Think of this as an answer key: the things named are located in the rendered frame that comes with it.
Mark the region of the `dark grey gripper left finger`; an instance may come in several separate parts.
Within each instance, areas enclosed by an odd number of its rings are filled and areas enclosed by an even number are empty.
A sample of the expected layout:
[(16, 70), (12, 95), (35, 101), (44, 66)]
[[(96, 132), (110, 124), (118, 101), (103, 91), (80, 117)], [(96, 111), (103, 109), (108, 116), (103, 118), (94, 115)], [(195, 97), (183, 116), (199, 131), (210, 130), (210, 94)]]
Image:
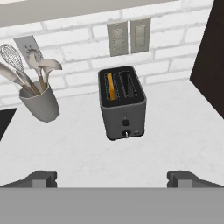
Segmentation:
[(56, 188), (56, 179), (56, 171), (33, 171), (26, 178), (3, 185), (3, 188)]

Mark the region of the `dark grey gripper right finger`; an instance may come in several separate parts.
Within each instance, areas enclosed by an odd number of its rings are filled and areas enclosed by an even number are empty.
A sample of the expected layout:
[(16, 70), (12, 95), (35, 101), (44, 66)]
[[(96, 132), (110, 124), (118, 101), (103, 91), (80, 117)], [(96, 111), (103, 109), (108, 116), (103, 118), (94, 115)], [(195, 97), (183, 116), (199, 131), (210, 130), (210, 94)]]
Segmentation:
[(213, 182), (201, 179), (191, 171), (168, 171), (167, 179), (167, 187), (173, 188), (224, 188), (224, 185), (218, 185)]

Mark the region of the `dark grey toaster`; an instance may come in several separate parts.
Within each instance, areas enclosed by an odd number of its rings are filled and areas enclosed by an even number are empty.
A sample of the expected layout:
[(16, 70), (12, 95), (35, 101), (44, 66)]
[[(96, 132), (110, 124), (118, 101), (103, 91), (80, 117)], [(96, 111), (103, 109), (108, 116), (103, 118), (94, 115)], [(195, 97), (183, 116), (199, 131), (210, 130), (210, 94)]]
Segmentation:
[[(107, 74), (112, 74), (115, 100), (110, 100)], [(133, 66), (119, 66), (98, 72), (101, 114), (111, 141), (144, 134), (147, 98)]]

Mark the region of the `orange bread slice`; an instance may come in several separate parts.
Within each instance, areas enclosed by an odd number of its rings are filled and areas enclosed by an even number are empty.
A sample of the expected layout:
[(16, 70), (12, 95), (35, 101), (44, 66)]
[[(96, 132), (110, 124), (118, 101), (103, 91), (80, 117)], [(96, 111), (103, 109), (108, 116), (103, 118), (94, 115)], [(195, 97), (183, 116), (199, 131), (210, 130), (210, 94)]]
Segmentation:
[(114, 90), (112, 73), (107, 73), (107, 79), (108, 79), (108, 90), (109, 90), (110, 100), (113, 101), (116, 99), (116, 94)]

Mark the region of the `black hob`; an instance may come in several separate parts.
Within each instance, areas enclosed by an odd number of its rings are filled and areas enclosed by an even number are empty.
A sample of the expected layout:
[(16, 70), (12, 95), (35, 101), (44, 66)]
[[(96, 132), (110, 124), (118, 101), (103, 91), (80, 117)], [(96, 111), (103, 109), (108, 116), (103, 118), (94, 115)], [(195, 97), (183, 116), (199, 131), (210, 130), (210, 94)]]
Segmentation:
[(16, 111), (17, 111), (16, 108), (8, 108), (0, 110), (0, 141), (2, 140), (4, 132), (7, 130), (11, 122), (11, 119), (15, 115)]

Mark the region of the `grey utensil pot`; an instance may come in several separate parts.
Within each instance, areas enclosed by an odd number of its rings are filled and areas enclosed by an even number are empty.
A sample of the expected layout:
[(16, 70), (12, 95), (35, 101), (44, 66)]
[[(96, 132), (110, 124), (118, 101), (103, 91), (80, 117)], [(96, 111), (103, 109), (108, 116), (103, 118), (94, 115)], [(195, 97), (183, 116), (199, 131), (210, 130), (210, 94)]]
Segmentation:
[(39, 95), (32, 95), (21, 88), (19, 98), (33, 116), (41, 122), (49, 123), (60, 114), (60, 107), (50, 84), (47, 84), (46, 90)]

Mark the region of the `grey spoon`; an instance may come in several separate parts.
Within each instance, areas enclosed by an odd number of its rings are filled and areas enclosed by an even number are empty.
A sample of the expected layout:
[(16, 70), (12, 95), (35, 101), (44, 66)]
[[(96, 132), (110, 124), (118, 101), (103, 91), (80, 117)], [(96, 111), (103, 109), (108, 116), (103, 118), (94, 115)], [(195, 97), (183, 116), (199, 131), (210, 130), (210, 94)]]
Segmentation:
[(34, 93), (18, 78), (18, 76), (1, 62), (0, 62), (0, 74), (7, 80), (17, 83), (27, 92), (34, 95)]

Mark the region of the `grey ladle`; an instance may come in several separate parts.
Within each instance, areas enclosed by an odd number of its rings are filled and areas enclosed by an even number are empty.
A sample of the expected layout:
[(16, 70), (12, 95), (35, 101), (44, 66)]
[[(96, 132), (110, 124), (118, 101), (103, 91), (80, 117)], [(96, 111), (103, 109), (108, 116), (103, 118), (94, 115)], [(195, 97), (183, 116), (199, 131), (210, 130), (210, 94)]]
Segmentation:
[(56, 59), (42, 59), (38, 63), (38, 67), (42, 68), (44, 70), (45, 88), (47, 88), (47, 83), (48, 83), (50, 72), (53, 70), (61, 70), (62, 69), (62, 65)]

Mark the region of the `grey slotted spatula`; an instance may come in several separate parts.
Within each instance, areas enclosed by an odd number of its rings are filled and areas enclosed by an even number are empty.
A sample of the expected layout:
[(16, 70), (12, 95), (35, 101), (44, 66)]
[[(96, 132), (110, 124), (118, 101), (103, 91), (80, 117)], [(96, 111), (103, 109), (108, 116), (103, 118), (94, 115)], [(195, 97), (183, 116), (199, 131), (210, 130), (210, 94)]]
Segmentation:
[(40, 83), (40, 86), (42, 88), (42, 91), (45, 91), (46, 90), (46, 84), (44, 83), (41, 68), (39, 67), (39, 63), (35, 59), (35, 53), (36, 53), (36, 51), (34, 49), (31, 49), (29, 51), (28, 62), (29, 62), (29, 65), (36, 71), (36, 73), (38, 75), (38, 79), (39, 79), (39, 83)]

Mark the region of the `dark brown tall cupboard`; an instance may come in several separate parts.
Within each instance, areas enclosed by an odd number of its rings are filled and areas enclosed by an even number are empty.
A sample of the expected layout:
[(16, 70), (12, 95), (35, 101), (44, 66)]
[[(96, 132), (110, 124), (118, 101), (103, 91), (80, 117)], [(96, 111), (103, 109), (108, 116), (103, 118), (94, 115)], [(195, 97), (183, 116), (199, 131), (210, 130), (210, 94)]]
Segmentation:
[(214, 0), (190, 76), (224, 120), (224, 0)]

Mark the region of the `grey wall socket plate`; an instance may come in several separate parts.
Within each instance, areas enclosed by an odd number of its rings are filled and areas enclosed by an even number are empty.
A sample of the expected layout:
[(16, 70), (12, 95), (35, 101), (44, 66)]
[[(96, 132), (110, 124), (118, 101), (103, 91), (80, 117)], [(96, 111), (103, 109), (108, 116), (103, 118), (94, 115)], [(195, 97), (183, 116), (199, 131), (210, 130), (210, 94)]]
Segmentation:
[(41, 51), (39, 50), (39, 46), (35, 40), (35, 38), (31, 36), (24, 36), (19, 38), (14, 38), (14, 42), (17, 45), (17, 48), (21, 52), (21, 54), (24, 57), (25, 62), (27, 63), (28, 67), (29, 64), (29, 51), (31, 49), (34, 49), (37, 51), (37, 54), (35, 55), (36, 61), (40, 61), (43, 58), (43, 55)]

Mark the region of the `grey wall switch plate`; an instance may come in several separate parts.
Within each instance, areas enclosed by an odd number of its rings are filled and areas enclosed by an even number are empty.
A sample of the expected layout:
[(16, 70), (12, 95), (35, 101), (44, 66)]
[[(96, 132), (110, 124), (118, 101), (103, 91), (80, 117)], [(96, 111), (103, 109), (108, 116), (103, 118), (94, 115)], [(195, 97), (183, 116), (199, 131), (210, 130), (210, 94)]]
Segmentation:
[(130, 49), (132, 53), (149, 51), (151, 19), (130, 21)]
[(110, 56), (128, 54), (128, 22), (107, 24), (107, 30)]

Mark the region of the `beige wall cupboard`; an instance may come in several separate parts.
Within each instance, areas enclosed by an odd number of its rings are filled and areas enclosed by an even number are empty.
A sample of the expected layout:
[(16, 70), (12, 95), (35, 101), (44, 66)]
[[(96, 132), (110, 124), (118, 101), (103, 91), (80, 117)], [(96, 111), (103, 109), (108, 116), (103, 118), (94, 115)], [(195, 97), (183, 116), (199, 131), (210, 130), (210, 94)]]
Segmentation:
[(0, 3), (0, 28), (178, 0), (24, 0)]

